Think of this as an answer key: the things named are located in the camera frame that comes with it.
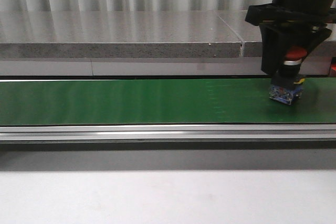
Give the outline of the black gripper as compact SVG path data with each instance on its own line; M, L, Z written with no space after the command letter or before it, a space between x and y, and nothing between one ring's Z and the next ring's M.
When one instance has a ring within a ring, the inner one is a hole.
M280 51L284 33L274 25L262 23L305 22L312 24L334 24L334 0L272 0L269 4L250 5L245 21L259 26L262 39L261 70L273 76L280 65ZM321 43L330 37L332 30L314 26L305 33L300 46L307 52L306 59Z

